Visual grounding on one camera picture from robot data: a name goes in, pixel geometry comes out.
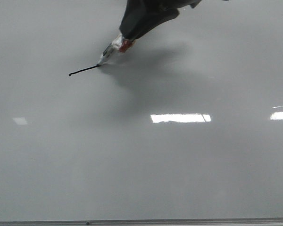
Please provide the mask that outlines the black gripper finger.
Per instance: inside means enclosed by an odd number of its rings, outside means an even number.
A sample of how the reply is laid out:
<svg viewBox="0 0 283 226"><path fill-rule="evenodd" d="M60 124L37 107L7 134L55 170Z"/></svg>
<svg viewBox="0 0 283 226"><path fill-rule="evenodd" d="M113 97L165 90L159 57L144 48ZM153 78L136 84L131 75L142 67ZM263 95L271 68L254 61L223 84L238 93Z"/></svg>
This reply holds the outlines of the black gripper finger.
<svg viewBox="0 0 283 226"><path fill-rule="evenodd" d="M119 30L124 38L140 38L155 27L154 16L150 0L128 0Z"/></svg>
<svg viewBox="0 0 283 226"><path fill-rule="evenodd" d="M175 19L179 16L179 8L190 6L195 8L200 1L199 0L151 0L151 3L155 5L154 25L165 23L169 20Z"/></svg>

